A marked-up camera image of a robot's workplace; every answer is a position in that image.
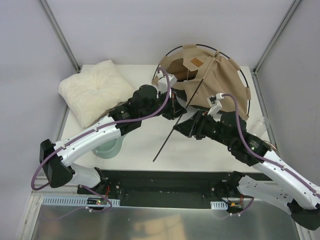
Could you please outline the white fluffy cushion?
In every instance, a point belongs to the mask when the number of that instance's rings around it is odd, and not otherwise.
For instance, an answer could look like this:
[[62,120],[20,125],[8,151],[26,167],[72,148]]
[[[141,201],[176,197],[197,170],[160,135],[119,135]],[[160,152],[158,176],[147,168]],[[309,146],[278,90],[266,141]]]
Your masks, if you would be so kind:
[[62,80],[58,92],[85,129],[113,108],[125,103],[136,89],[111,60]]

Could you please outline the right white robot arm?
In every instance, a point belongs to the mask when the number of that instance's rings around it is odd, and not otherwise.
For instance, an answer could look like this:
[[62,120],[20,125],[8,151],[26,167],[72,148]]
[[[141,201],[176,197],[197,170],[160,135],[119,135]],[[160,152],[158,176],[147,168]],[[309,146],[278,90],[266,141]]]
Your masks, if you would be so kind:
[[247,123],[235,112],[224,112],[219,121],[198,110],[191,118],[174,126],[182,135],[197,140],[210,138],[227,147],[236,160],[260,171],[275,185],[259,183],[234,171],[226,181],[230,197],[239,194],[267,202],[290,215],[300,226],[315,231],[320,227],[320,188],[285,163],[259,137],[246,131]]

